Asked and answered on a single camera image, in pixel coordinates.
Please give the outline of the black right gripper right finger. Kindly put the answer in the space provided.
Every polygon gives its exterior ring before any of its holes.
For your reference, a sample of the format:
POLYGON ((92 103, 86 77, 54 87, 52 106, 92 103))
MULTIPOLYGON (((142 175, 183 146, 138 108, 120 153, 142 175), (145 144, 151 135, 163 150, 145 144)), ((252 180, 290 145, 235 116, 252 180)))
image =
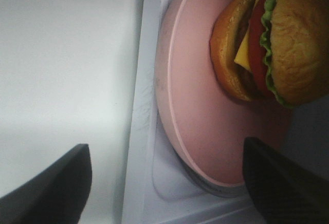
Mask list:
POLYGON ((266 223, 328 223, 328 180, 258 138, 244 140, 243 178, 266 223))

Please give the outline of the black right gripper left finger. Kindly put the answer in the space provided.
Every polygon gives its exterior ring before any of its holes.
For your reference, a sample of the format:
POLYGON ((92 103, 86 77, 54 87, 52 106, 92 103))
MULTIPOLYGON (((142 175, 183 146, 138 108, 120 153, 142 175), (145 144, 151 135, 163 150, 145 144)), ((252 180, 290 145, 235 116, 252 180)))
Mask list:
POLYGON ((1 197, 1 223, 78 223, 92 185, 88 144, 78 144, 1 197))

